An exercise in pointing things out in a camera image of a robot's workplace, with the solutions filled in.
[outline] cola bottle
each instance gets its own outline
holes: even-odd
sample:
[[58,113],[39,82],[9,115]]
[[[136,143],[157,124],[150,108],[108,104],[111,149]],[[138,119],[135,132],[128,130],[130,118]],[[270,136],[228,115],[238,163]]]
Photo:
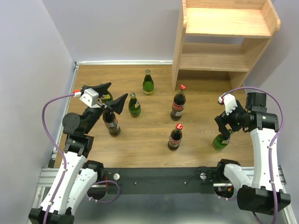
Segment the cola bottle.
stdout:
[[112,136],[117,136],[121,132],[115,114],[110,110],[105,110],[103,114],[103,121]]
[[176,128],[171,132],[169,141],[168,141],[168,148],[170,150],[176,150],[179,147],[179,144],[181,143],[182,140],[182,124],[177,124]]
[[172,120],[180,120],[182,117],[183,109],[185,107],[185,85],[180,85],[179,92],[175,95],[172,103],[172,111],[170,113]]

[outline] cable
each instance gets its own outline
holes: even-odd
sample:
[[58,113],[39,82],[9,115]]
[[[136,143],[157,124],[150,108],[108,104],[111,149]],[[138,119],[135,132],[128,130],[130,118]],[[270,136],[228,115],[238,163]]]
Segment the cable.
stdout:
[[53,203],[53,201],[54,201],[55,195],[56,195],[57,192],[58,192],[58,189],[59,189],[59,187],[60,187],[60,185],[61,185],[61,183],[62,183],[62,180],[64,179],[64,175],[65,175],[65,171],[66,171],[66,158],[65,158],[63,152],[61,151],[61,149],[59,148],[59,146],[58,146],[58,145],[55,143],[55,141],[52,139],[52,137],[51,137],[51,135],[50,135],[50,133],[49,133],[49,131],[48,131],[48,129],[47,129],[46,122],[45,122],[45,110],[46,110],[47,106],[48,106],[50,103],[52,103],[52,102],[54,102],[54,101],[56,101],[56,100],[58,100],[58,99],[62,99],[62,98],[66,98],[66,97],[72,97],[72,96],[74,96],[74,95],[75,95],[75,93],[71,93],[71,94],[67,94],[67,95],[61,96],[61,97],[54,98],[54,99],[48,101],[48,102],[43,106],[43,111],[42,111],[43,128],[45,129],[45,132],[46,132],[46,134],[47,134],[47,136],[48,136],[50,142],[54,145],[54,147],[55,147],[55,148],[58,150],[58,152],[61,154],[62,159],[63,159],[63,161],[64,161],[64,171],[62,172],[61,177],[60,177],[60,180],[59,180],[59,182],[58,182],[58,185],[56,186],[56,188],[55,188],[55,190],[54,190],[54,192],[53,192],[53,195],[52,195],[52,197],[51,197],[51,199],[50,199],[50,201],[49,201],[49,205],[48,205],[47,210],[46,210],[46,212],[45,212],[45,216],[43,217],[43,224],[46,224],[46,223],[47,223],[47,217],[48,217],[48,213],[49,213],[50,207],[51,207],[51,205],[52,205],[52,203]]
[[96,183],[94,183],[94,185],[96,185],[96,184],[102,184],[102,183],[113,183],[113,184],[115,184],[117,186],[117,193],[116,193],[116,196],[114,198],[112,198],[111,200],[108,200],[108,201],[99,201],[99,200],[93,199],[93,197],[89,197],[88,195],[87,195],[87,197],[89,198],[90,201],[94,201],[96,203],[110,203],[110,202],[113,202],[116,198],[118,198],[118,196],[121,193],[120,186],[117,184],[117,182],[115,182],[115,181],[109,181],[109,180],[96,182]]
[[256,218],[257,222],[259,224],[263,224],[262,221],[257,217],[256,213],[255,212],[252,212],[253,213],[253,216]]
[[[107,180],[108,180],[108,177],[105,176],[104,179],[107,181]],[[108,182],[106,182],[106,190],[107,190],[107,188],[108,188]]]
[[226,201],[233,201],[233,200],[236,200],[236,199],[237,199],[237,197],[230,197],[230,198],[227,198],[227,197],[221,197],[221,196],[219,196],[219,195],[217,195],[217,194],[214,194],[214,196],[218,197],[219,199],[222,198],[222,199],[224,199],[224,200],[226,200]]
[[275,184],[274,184],[274,174],[273,174],[273,164],[272,164],[272,146],[274,144],[274,141],[277,139],[277,137],[280,135],[281,130],[284,128],[285,125],[285,115],[282,109],[282,106],[280,105],[280,103],[276,100],[276,98],[271,95],[270,93],[268,93],[265,90],[262,90],[260,88],[256,88],[256,87],[239,87],[239,88],[235,88],[232,89],[224,94],[221,95],[221,98],[223,99],[223,97],[231,92],[234,92],[236,90],[244,90],[244,89],[252,89],[252,90],[257,90],[263,93],[266,93],[268,96],[270,96],[277,104],[277,106],[279,107],[280,113],[281,113],[281,126],[279,128],[279,130],[277,131],[277,133],[274,135],[273,139],[271,140],[270,144],[269,144],[269,169],[270,169],[270,181],[271,181],[271,185],[272,185],[272,191],[273,191],[273,197],[274,197],[274,215],[273,215],[273,220],[272,220],[272,224],[276,223],[276,219],[277,219],[277,213],[278,213],[278,199],[277,199],[277,194],[276,194],[276,188],[275,188]]

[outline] wooden shelf board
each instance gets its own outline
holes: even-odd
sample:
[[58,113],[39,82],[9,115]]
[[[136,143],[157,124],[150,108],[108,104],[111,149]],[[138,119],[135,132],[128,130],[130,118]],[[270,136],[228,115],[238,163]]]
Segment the wooden shelf board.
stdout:
[[184,43],[180,69],[247,72],[241,45]]
[[261,10],[186,8],[187,35],[271,38]]

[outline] red bottle cap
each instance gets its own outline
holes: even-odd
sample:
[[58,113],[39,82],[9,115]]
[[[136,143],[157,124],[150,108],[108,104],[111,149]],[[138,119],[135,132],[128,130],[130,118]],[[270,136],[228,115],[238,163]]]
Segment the red bottle cap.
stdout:
[[178,130],[182,130],[183,125],[182,125],[182,124],[177,124],[177,125],[176,125],[176,128],[177,128]]
[[181,90],[185,90],[185,89],[186,89],[186,86],[185,86],[185,85],[180,85],[179,88],[180,88]]

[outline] green glass bottle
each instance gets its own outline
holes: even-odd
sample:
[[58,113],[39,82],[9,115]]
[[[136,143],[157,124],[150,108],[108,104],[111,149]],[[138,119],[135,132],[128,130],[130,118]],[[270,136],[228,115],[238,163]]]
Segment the green glass bottle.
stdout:
[[140,115],[141,112],[141,106],[139,101],[136,98],[135,93],[131,93],[130,94],[130,102],[129,102],[129,112],[131,114],[132,117],[138,117]]
[[146,95],[151,95],[154,92],[154,81],[150,76],[150,70],[145,71],[145,77],[142,84],[143,92]]
[[[233,130],[229,129],[229,134],[230,136],[234,133]],[[224,134],[218,134],[216,136],[216,138],[214,138],[213,142],[212,142],[212,146],[215,150],[222,150],[224,149],[226,146],[228,146],[229,141],[230,141],[230,136],[228,138],[226,138],[224,136]]]
[[100,99],[102,103],[105,103],[106,101],[113,101],[113,97],[108,90],[101,96]]

